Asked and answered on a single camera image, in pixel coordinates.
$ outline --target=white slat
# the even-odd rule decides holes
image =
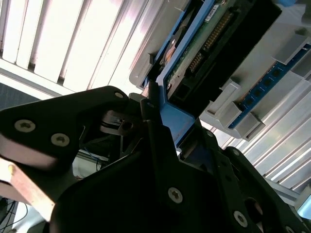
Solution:
[[[4,76],[14,79],[18,83],[25,84],[27,89],[32,87],[34,92],[36,92],[37,90],[40,90],[39,87],[41,86],[43,89],[48,89],[56,93],[56,95],[52,95],[53,97],[59,96],[59,95],[64,96],[64,95],[69,95],[73,93],[73,91],[67,88],[64,88],[61,85],[58,85],[50,80],[42,78],[39,75],[34,74],[33,72],[20,68],[3,59],[0,59],[0,67],[4,70],[1,72],[4,74]],[[39,98],[37,95],[32,95],[32,94],[29,94],[29,95],[34,96],[40,100],[44,100],[43,98]]]
[[[50,0],[40,35],[35,73],[57,82],[83,0]]]
[[[33,49],[43,0],[28,0],[23,31],[21,34],[16,64],[24,69],[28,68]]]
[[[9,0],[1,0],[1,11],[0,11],[0,48],[3,49],[3,38],[4,38],[4,25],[7,20],[7,8]]]
[[[286,178],[281,180],[279,184],[284,187],[292,188],[300,182],[309,180],[311,177],[311,158],[301,164],[296,170],[291,172]]]
[[[27,3],[28,0],[11,0],[9,2],[2,57],[11,63],[16,62]]]
[[[146,0],[134,0],[130,2],[99,69],[94,73],[94,77],[97,78],[94,80],[93,87],[108,85],[146,3]]]
[[[73,42],[64,87],[87,89],[122,5],[122,0],[93,0]]]
[[[118,66],[109,82],[109,85],[120,88],[127,95],[132,92],[141,93],[141,90],[131,84],[129,81],[131,66],[162,3],[162,0],[148,1],[148,4],[142,13],[140,20],[131,36],[131,39],[129,40],[127,47],[122,55],[122,58],[120,59]]]
[[[76,40],[76,38],[78,37],[80,31],[81,31],[81,28],[82,28],[82,25],[83,25],[83,22],[86,18],[86,14],[87,14],[87,11],[88,11],[88,8],[89,8],[89,5],[91,3],[92,0],[84,0],[83,4],[82,4],[82,7],[81,7],[81,10],[80,10],[80,14],[79,14],[79,17],[78,17],[78,20],[76,22],[76,27],[74,29],[74,32],[73,32],[73,35],[72,35],[72,38],[71,38],[71,43],[68,47],[68,50],[67,50],[67,54],[66,54],[66,57],[65,57],[65,60],[64,60],[64,63],[63,63],[63,67],[60,71],[60,77],[64,78],[65,74],[66,74],[66,71],[68,69],[68,65],[69,65],[69,56],[71,54],[71,51],[72,51],[72,47],[74,45],[74,41]]]
[[[32,88],[31,86],[28,86],[26,84],[23,84],[17,80],[11,79],[10,77],[7,77],[5,75],[0,74],[0,83],[10,86],[18,91],[24,92],[30,96],[33,96],[35,98],[38,98],[39,100],[47,100],[52,98],[53,96],[46,94],[40,90],[37,90],[35,88]]]

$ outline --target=blue ram module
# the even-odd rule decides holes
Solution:
[[[248,92],[238,104],[241,114],[231,123],[230,129],[236,127],[241,120],[262,100],[262,98],[297,64],[297,62],[311,49],[306,44],[296,56],[287,64],[276,62],[262,79]]]

